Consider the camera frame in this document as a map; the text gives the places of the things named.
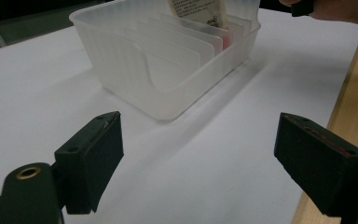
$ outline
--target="translucent plastic bin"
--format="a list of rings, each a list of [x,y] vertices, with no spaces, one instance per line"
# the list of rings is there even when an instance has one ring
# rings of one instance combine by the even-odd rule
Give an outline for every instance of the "translucent plastic bin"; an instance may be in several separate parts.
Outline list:
[[[248,59],[260,0],[226,0],[229,30],[176,18],[166,0],[113,1],[70,15],[102,85],[175,119]]]

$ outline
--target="metal screw hole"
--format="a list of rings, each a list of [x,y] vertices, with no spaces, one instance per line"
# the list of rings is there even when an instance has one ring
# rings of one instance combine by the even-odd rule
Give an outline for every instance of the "metal screw hole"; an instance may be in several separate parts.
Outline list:
[[[40,167],[34,166],[34,167],[28,167],[23,170],[21,170],[16,177],[20,180],[29,179],[36,175],[38,175],[42,169]]]

